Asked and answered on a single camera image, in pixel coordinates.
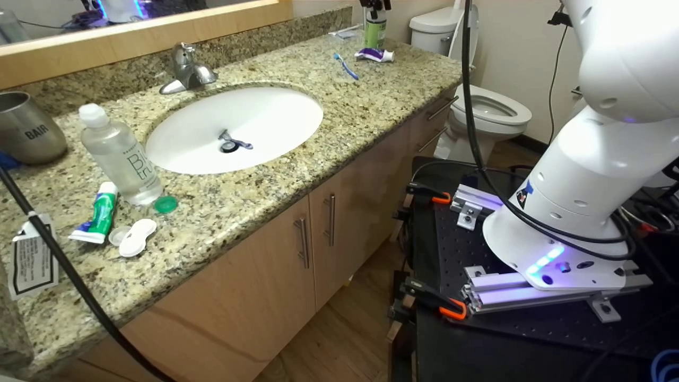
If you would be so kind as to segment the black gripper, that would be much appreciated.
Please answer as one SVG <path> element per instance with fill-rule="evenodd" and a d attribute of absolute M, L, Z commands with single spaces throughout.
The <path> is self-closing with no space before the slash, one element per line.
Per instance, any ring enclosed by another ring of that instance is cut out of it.
<path fill-rule="evenodd" d="M 360 6 L 374 9 L 374 12 L 391 12 L 391 0 L 358 0 Z"/>

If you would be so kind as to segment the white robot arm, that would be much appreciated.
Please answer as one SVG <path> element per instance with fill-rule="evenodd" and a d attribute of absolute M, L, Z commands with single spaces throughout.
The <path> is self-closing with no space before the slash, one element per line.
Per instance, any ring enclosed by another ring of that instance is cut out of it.
<path fill-rule="evenodd" d="M 679 0 L 560 0 L 579 44 L 583 109 L 483 222 L 509 267 L 634 255 L 613 213 L 678 158 Z"/>

